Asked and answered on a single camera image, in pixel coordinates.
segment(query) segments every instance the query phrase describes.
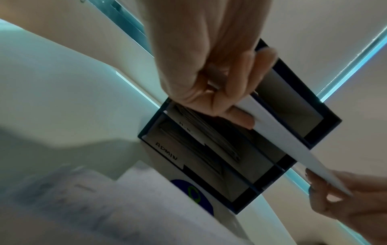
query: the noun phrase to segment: mail sorter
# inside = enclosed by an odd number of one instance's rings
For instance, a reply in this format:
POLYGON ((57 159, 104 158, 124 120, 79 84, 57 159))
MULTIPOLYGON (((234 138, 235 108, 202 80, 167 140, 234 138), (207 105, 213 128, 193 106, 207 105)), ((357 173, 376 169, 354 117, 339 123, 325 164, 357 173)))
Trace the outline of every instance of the mail sorter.
MULTIPOLYGON (((260 41, 258 48, 264 46, 260 41)), ((309 149, 341 122, 282 60, 256 92, 251 98, 309 149)), ((296 163, 255 130, 170 99, 139 138, 235 214, 296 163)))

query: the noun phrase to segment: black file organizer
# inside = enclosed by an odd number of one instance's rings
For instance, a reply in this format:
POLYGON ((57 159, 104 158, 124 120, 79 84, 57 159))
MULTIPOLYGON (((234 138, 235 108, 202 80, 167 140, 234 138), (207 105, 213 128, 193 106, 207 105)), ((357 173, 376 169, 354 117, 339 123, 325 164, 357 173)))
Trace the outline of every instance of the black file organizer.
MULTIPOLYGON (((267 45, 261 40, 256 50, 265 46, 267 45)), ((280 59, 256 91, 258 94, 252 94, 254 99, 310 149, 341 122, 340 118, 320 102, 317 96, 280 59)), ((293 158, 257 132, 245 130, 221 118, 214 119, 201 115, 206 122, 229 142, 236 144, 245 154, 244 160, 239 165, 230 164, 224 157, 219 156, 219 162, 225 172, 222 183, 218 180, 218 176, 205 170, 200 163, 196 163, 195 157, 188 155, 186 150, 175 149, 181 153, 177 157, 166 146, 151 140, 155 135, 156 138, 163 137, 157 132, 158 124, 162 121, 170 121, 174 127, 180 127, 176 120, 172 120, 164 113, 165 110, 173 110, 173 103, 172 100, 167 99, 138 137, 235 214, 296 163, 293 158)), ((192 140, 196 140, 189 133, 186 134, 192 140)), ((205 147, 218 155, 208 145, 205 147)))

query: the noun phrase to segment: hand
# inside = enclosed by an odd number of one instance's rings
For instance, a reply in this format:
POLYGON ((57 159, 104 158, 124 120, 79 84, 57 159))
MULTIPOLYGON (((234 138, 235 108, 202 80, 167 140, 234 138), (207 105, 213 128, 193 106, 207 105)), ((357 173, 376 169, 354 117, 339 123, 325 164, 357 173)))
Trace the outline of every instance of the hand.
POLYGON ((253 128, 253 117, 233 105, 252 93, 277 61, 271 48, 254 52, 270 4, 271 0, 138 0, 161 85, 171 99, 253 128), (216 79, 208 67, 227 74, 225 81, 216 79), (214 89, 209 80, 221 89, 214 89))
POLYGON ((333 171, 353 192, 349 197, 310 170, 306 173, 314 211, 344 223, 371 244, 387 244, 387 178, 333 171), (328 194, 341 201, 329 201, 328 194))

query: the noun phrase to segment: file organizer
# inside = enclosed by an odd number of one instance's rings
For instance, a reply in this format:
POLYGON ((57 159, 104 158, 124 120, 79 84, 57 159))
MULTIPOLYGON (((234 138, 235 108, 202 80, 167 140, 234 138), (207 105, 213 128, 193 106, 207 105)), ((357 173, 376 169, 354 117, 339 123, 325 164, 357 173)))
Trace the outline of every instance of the file organizer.
MULTIPOLYGON (((265 46, 261 40, 257 49, 265 46)), ((309 149, 341 122, 280 59, 256 92, 251 96, 309 149)), ((239 213, 295 164, 294 159, 259 133, 219 117, 198 114, 238 150, 240 161, 182 116, 171 99, 162 104, 139 138, 233 213, 239 213), (165 134, 160 129, 162 124, 202 147, 214 165, 204 163, 165 134)))

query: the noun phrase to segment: green logo symbol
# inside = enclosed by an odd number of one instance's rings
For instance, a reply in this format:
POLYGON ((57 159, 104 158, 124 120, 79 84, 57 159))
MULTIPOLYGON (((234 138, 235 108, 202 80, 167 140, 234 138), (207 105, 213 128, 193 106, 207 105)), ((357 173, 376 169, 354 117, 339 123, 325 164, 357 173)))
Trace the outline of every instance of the green logo symbol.
POLYGON ((189 196, 192 200, 194 200, 196 203, 199 203, 200 200, 202 199, 202 198, 200 197, 199 190, 196 189, 196 187, 194 187, 194 186, 189 186, 189 187, 188 187, 188 196, 189 196), (194 198, 194 197, 192 196, 192 193, 191 193, 192 191, 195 191, 195 192, 196 192, 196 194, 198 195, 197 198, 194 198))

